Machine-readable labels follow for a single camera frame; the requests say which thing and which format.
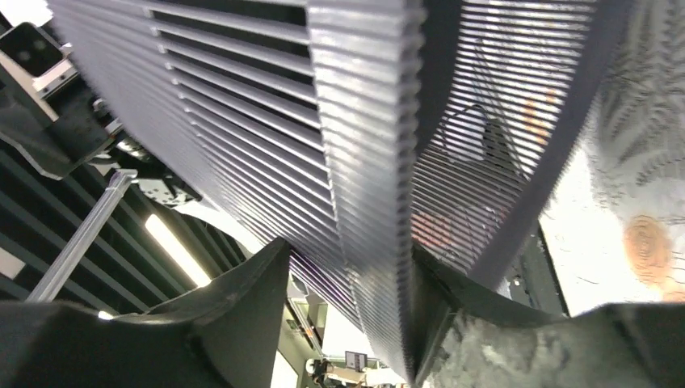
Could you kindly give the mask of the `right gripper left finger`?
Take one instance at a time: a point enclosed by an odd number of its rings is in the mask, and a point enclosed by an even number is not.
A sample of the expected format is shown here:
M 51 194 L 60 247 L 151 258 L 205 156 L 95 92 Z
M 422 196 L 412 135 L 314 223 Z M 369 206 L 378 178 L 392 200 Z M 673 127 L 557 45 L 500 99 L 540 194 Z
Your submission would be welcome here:
M 209 285 L 106 320 L 66 302 L 1 305 L 4 387 L 268 387 L 290 245 L 269 242 Z

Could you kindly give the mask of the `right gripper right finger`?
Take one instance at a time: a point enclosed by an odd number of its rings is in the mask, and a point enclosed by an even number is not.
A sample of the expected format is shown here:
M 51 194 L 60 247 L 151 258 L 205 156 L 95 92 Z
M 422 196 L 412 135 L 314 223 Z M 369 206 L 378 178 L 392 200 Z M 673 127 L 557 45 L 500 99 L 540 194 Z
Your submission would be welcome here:
M 512 301 L 415 247 L 437 325 L 418 371 L 433 387 L 681 387 L 684 306 L 610 303 L 572 318 Z

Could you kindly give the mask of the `grey ribbed waste bin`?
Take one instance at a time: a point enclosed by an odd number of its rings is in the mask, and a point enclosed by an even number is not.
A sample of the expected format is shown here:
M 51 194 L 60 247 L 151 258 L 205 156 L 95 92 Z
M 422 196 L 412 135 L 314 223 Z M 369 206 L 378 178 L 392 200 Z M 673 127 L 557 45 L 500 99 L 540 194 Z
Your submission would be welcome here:
M 578 137 L 629 1 L 51 1 L 128 132 L 262 240 L 408 382 L 488 289 Z

